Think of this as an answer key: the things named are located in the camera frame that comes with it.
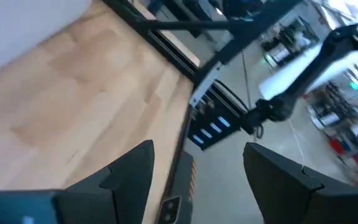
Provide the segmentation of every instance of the cable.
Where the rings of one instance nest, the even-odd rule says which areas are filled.
[[[219,81],[219,80],[215,80],[216,83],[218,83],[219,85],[221,85],[225,90],[227,90],[238,102],[240,102],[240,104],[246,109],[245,112],[248,112],[249,109],[247,107],[247,105],[236,95],[234,94],[234,92],[229,88],[227,87],[222,81]]]
[[[251,107],[251,95],[249,94],[249,85],[248,85],[248,75],[246,69],[246,58],[244,56],[244,50],[241,50],[241,57],[242,57],[242,67],[244,69],[244,75],[246,76],[246,85],[247,85],[247,96],[248,96],[248,105]],[[258,126],[255,130],[254,135],[254,142],[256,142],[256,138],[262,139],[265,134],[265,129],[262,125]]]

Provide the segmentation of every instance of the wooden tabletop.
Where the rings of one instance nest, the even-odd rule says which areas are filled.
[[[144,216],[152,223],[191,89],[95,1],[82,18],[0,69],[0,190],[68,187],[152,139],[154,176]]]

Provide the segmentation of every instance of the gray floor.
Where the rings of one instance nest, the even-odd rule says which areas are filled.
[[[157,14],[160,20],[175,20],[164,7]],[[173,33],[202,61],[209,59],[213,50],[205,37],[195,39],[187,31]],[[257,42],[244,50],[249,89],[241,55],[222,70],[219,79],[245,104],[248,93],[251,104],[261,98],[258,85],[271,76],[270,66],[262,56]],[[263,139],[257,142],[300,164],[304,164],[337,180],[350,183],[337,166],[337,161],[324,136],[313,126],[300,100],[289,121],[267,122]],[[246,142],[254,138],[244,131],[238,132],[202,152],[190,140],[185,150],[197,162],[196,190],[192,224],[264,223],[242,165],[242,153]]]

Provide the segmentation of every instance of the machine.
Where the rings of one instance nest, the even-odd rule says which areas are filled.
[[[278,17],[298,1],[274,1],[264,7],[273,9],[277,2],[282,6],[276,10]],[[117,2],[106,3],[114,10],[119,8]],[[198,70],[199,75],[193,77],[196,88],[190,105],[203,110],[203,113],[198,115],[196,124],[193,123],[193,130],[196,130],[196,125],[200,133],[190,133],[189,137],[195,140],[194,136],[197,136],[200,141],[196,142],[202,150],[240,128],[248,134],[255,134],[255,130],[268,119],[273,122],[288,119],[297,99],[331,63],[358,50],[358,24],[332,31],[318,56],[283,93],[271,100],[259,100],[251,110],[241,110],[232,101],[225,100],[227,97],[214,80],[221,66],[259,36],[263,28],[274,20],[274,15],[272,17],[266,16],[262,10],[255,18],[256,22],[236,19],[192,24],[146,21],[133,14],[124,16],[128,23],[141,27],[138,32],[151,42],[151,30],[157,29],[213,28],[228,29],[233,33],[230,43]],[[185,63],[177,65],[190,71]],[[216,137],[210,138],[202,130],[208,133],[215,131]],[[191,169],[185,163],[191,166],[192,158],[185,152],[180,157],[175,179],[182,178],[179,183],[191,182]],[[146,141],[65,190],[0,192],[0,223],[141,223],[153,166],[153,144]],[[256,143],[245,146],[244,168],[265,223],[358,223],[358,188],[297,164]],[[186,169],[187,175],[178,175],[177,172]],[[161,204],[156,223],[189,223],[192,194],[191,184],[174,184]]]

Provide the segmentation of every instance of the green light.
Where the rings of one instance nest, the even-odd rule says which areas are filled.
[[[353,90],[358,90],[358,85],[356,83],[351,82],[350,86],[353,88]]]

